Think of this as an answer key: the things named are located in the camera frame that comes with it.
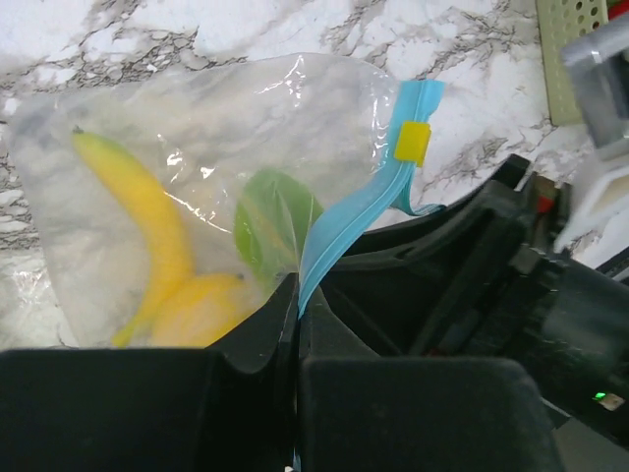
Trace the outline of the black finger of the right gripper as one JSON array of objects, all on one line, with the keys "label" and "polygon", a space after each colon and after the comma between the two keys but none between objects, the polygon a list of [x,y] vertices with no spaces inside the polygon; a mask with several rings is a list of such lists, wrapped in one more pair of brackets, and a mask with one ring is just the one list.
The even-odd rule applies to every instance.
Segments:
[{"label": "black finger of the right gripper", "polygon": [[332,313],[383,356],[422,354],[507,270],[533,221],[511,154],[449,209],[362,237],[324,278]]}]

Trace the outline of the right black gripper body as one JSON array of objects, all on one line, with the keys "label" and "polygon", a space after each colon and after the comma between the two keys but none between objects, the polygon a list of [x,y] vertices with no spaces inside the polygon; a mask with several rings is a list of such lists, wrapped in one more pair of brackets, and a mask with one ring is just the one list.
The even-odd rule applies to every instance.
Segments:
[{"label": "right black gripper body", "polygon": [[457,270],[429,313],[430,354],[504,357],[543,400],[616,443],[628,439],[628,289],[555,252],[567,188],[539,175],[488,182],[468,204]]}]

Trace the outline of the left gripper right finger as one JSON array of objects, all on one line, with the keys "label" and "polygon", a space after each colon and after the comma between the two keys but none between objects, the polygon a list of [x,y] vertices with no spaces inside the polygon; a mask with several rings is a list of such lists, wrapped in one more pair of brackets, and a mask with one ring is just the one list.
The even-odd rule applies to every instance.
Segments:
[{"label": "left gripper right finger", "polygon": [[301,319],[300,471],[560,471],[535,382],[495,358],[381,357],[316,292]]}]

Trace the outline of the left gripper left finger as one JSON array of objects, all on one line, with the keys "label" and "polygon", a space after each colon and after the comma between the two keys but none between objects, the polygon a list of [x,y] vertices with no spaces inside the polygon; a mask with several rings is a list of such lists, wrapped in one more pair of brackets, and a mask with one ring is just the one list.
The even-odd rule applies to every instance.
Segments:
[{"label": "left gripper left finger", "polygon": [[203,349],[1,355],[5,471],[281,471],[299,282]]}]

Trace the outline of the yellow toy banana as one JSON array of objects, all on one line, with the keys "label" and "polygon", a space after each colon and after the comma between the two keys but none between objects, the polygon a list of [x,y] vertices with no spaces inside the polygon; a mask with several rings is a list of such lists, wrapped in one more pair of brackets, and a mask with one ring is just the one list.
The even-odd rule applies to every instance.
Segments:
[{"label": "yellow toy banana", "polygon": [[161,305],[195,274],[187,229],[177,206],[161,183],[121,145],[82,129],[72,132],[77,155],[141,231],[149,255],[142,301],[131,320],[112,338],[130,344],[152,324]]}]

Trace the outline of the green toy pepper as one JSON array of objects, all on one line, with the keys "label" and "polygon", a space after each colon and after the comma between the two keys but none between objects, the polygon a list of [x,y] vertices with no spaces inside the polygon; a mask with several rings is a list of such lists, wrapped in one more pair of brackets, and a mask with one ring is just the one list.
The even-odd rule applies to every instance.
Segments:
[{"label": "green toy pepper", "polygon": [[323,207],[303,183],[262,168],[237,201],[233,237],[243,262],[265,295],[299,270],[306,237]]}]

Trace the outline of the clear zip top bag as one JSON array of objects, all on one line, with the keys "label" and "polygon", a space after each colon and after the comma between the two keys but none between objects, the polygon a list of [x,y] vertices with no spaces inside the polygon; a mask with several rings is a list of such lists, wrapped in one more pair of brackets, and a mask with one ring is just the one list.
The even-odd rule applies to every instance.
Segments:
[{"label": "clear zip top bag", "polygon": [[237,201],[266,167],[307,186],[323,214],[299,270],[286,275],[297,277],[305,306],[387,210],[441,212],[441,205],[412,204],[420,167],[398,161],[394,150],[402,123],[429,124],[443,95],[440,81],[398,81],[356,59],[292,54],[24,100],[9,123],[8,151],[78,344],[117,347],[114,334],[142,301],[149,255],[136,224],[75,152],[75,129],[121,145],[161,183],[187,229],[193,277],[240,275],[261,306],[281,283],[263,294],[241,259]]}]

